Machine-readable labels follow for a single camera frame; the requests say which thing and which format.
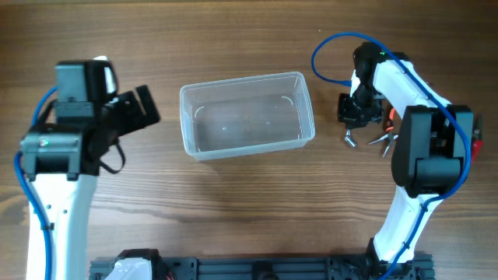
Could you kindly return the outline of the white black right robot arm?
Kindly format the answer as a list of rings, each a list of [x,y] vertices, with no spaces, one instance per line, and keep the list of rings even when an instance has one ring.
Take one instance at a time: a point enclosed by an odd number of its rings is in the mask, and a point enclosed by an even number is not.
[[[372,240],[383,266],[410,262],[434,209],[464,183],[472,163],[473,113],[437,95],[409,57],[374,42],[353,52],[351,90],[338,102],[348,130],[386,121],[396,185],[387,218]]]

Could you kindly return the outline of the silver socket wrench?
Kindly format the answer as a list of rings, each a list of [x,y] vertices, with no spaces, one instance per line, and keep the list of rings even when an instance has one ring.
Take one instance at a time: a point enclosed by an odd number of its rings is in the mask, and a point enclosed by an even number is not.
[[[355,148],[357,147],[356,141],[352,137],[352,132],[350,129],[346,130],[345,137],[344,137],[345,142],[351,147]]]

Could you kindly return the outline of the orange black needle-nose pliers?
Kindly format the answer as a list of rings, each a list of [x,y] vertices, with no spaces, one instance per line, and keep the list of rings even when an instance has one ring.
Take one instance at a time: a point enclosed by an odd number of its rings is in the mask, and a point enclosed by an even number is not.
[[[388,117],[386,120],[386,126],[385,126],[385,134],[382,135],[381,137],[379,137],[378,139],[370,142],[370,145],[376,144],[376,143],[382,142],[382,141],[387,142],[385,149],[384,149],[384,152],[382,154],[382,157],[385,157],[388,154],[390,148],[393,146],[393,144],[395,143],[395,140],[398,138],[398,135],[394,133],[395,112],[396,112],[395,108],[392,107],[388,113]]]

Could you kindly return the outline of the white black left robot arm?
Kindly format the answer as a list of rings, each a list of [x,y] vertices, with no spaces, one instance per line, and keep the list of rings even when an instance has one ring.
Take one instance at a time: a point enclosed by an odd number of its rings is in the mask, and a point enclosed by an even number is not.
[[[14,168],[30,206],[26,278],[86,275],[89,208],[102,161],[119,138],[160,121],[149,87],[119,93],[105,57],[60,61],[20,141]]]

